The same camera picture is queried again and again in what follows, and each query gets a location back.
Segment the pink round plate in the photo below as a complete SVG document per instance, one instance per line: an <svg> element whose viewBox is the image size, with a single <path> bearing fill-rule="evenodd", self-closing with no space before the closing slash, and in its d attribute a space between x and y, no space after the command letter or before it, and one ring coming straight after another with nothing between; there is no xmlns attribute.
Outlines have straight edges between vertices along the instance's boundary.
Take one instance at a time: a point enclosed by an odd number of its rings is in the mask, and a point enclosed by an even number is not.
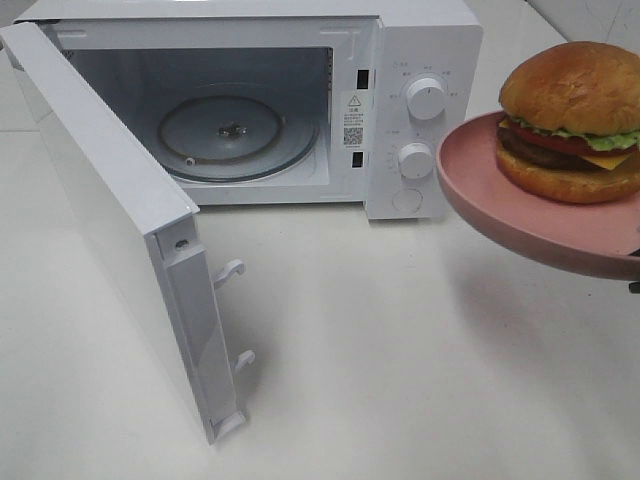
<svg viewBox="0 0 640 480"><path fill-rule="evenodd" d="M452 208L499 245L536 262L597 278L639 279L639 198L572 205L530 194L496 162L493 111L450 131L437 149L437 175Z"/></svg>

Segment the burger with lettuce and cheese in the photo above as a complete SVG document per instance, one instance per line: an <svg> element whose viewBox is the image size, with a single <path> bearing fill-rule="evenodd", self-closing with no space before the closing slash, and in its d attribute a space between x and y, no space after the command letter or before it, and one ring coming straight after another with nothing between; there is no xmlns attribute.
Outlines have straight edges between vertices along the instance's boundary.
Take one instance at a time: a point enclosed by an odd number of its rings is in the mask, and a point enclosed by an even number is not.
<svg viewBox="0 0 640 480"><path fill-rule="evenodd" d="M499 92L496 162L521 189L595 204L639 191L639 56L592 41L548 48Z"/></svg>

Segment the round white door release button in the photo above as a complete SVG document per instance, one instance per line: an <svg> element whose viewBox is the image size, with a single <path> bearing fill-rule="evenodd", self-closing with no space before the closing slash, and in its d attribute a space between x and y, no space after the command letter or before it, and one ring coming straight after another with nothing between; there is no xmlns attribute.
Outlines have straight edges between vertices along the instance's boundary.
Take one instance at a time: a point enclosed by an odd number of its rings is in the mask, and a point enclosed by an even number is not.
<svg viewBox="0 0 640 480"><path fill-rule="evenodd" d="M393 207L400 213L409 216L417 214L423 202L423 195L419 190L406 188L395 193L392 197Z"/></svg>

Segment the white timer knob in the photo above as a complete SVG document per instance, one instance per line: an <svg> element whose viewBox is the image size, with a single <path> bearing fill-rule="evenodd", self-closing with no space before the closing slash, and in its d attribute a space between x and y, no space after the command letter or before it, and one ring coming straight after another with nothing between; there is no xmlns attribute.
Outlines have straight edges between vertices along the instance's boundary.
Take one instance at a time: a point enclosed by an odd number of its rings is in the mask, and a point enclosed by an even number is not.
<svg viewBox="0 0 640 480"><path fill-rule="evenodd" d="M425 143L414 142L398 151L398 168L402 177L418 180L431 174L434 168L434 153Z"/></svg>

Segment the white upper power knob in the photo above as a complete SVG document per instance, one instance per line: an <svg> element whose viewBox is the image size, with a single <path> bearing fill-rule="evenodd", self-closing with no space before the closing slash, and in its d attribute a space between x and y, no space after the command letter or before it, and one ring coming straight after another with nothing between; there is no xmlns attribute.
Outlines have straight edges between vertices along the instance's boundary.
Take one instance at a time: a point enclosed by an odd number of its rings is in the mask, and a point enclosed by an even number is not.
<svg viewBox="0 0 640 480"><path fill-rule="evenodd" d="M445 109L445 83L436 76L423 76L413 80L407 87L405 96L409 113L417 120L431 120Z"/></svg>

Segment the white microwave oven body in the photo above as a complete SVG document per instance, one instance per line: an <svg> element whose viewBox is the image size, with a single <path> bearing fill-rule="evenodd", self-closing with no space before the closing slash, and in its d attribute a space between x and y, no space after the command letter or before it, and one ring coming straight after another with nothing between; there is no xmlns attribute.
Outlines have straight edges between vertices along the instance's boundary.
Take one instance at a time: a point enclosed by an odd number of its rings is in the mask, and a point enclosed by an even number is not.
<svg viewBox="0 0 640 480"><path fill-rule="evenodd" d="M51 28L64 51L140 55L161 102L151 110L155 131L138 139L196 204L359 203L377 220L443 213L435 149L464 118L482 40L461 1L38 1L9 26L25 22ZM431 120L407 108L407 87L423 76L446 88L445 109ZM213 95L314 119L313 149L255 180L171 173L161 163L160 122L179 104ZM409 180L398 151L414 142L432 148L434 168ZM392 205L406 188L423 195L411 216Z"/></svg>

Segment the glass microwave turntable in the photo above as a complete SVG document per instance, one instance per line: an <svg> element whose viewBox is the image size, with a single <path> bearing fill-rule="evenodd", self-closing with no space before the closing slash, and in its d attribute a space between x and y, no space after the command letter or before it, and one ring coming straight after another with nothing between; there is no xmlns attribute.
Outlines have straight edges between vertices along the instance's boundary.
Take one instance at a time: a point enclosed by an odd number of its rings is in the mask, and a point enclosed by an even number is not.
<svg viewBox="0 0 640 480"><path fill-rule="evenodd" d="M278 173L302 160L319 134L317 122L239 95L187 100L160 122L162 165L193 181L237 183Z"/></svg>

